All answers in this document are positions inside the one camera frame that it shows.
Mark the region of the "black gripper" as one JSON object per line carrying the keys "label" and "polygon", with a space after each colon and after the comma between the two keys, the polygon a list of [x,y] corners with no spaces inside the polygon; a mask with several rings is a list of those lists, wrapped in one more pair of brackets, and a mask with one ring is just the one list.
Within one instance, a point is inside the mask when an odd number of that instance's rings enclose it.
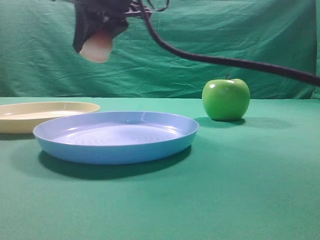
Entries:
{"label": "black gripper", "polygon": [[126,18],[142,18],[143,11],[149,18],[152,10],[137,0],[75,0],[75,29],[73,49],[80,53],[85,42],[103,28],[102,20],[109,22],[112,39],[125,32],[129,24]]}

